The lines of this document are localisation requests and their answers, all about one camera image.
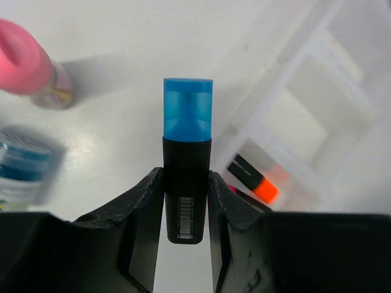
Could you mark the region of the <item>tilted blue tape roll tub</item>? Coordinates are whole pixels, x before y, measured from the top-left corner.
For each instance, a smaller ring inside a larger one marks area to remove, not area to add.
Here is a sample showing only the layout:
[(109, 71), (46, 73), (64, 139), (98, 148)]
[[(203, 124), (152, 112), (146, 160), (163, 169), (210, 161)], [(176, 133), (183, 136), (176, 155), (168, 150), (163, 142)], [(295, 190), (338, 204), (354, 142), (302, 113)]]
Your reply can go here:
[(32, 128), (1, 128), (1, 211), (27, 211), (53, 199), (68, 148)]

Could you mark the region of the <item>pink cap highlighter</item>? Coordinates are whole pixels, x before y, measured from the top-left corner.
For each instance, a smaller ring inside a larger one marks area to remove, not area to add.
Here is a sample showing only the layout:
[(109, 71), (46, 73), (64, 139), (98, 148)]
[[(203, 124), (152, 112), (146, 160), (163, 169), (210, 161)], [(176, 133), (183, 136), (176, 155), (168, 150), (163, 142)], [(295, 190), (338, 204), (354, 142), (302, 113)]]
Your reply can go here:
[(233, 193), (237, 194), (237, 189), (236, 189), (235, 187), (229, 185), (229, 188), (230, 188), (230, 190), (231, 190)]

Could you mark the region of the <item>pink lid small bottle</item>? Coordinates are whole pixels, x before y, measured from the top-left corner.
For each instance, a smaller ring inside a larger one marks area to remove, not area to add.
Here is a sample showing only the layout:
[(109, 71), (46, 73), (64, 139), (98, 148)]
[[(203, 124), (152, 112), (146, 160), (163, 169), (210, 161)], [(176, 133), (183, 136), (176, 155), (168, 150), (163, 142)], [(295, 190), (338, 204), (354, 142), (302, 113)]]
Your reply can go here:
[(68, 73), (23, 27), (1, 20), (1, 90), (44, 109), (64, 109), (73, 100)]

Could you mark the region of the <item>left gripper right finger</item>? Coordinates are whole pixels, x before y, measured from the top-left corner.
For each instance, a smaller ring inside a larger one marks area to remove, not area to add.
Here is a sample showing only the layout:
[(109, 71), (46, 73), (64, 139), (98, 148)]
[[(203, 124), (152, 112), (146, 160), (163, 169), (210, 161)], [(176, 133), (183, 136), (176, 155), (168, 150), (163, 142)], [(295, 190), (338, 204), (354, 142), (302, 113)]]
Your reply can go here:
[(390, 216), (263, 211), (208, 178), (214, 292), (389, 292)]

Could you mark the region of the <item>translucent white compartment tray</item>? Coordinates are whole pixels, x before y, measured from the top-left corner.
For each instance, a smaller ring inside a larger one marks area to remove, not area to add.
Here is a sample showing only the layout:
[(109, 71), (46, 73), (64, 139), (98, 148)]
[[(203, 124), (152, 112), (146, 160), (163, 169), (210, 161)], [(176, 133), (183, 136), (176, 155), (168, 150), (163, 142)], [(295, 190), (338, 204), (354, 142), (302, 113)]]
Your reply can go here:
[(273, 209), (390, 212), (390, 2), (260, 1), (230, 58), (234, 113), (216, 110), (212, 169), (235, 156)]

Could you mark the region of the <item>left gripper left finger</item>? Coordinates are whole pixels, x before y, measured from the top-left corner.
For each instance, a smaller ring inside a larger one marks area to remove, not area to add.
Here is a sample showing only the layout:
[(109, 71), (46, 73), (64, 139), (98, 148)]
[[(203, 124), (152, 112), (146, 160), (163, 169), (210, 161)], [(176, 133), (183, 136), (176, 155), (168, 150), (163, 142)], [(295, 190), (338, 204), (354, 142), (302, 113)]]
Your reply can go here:
[(163, 169), (80, 216), (1, 213), (2, 292), (151, 292), (163, 211)]

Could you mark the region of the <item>orange cap highlighter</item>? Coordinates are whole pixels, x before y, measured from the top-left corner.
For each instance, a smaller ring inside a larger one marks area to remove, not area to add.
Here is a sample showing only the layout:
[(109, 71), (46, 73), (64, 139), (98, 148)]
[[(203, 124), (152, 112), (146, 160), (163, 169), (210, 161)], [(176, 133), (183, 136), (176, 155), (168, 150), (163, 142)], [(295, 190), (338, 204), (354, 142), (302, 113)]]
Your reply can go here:
[(227, 170), (265, 203), (270, 204), (277, 199), (278, 188), (240, 154), (233, 158)]

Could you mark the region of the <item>blue cap highlighter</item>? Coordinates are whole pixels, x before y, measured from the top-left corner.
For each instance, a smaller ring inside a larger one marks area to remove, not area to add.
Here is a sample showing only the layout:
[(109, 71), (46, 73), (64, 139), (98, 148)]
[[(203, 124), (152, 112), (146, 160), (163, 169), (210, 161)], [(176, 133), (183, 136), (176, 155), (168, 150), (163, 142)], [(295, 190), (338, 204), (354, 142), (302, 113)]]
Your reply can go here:
[(163, 161), (167, 238), (203, 239), (212, 143), (213, 81), (163, 81)]

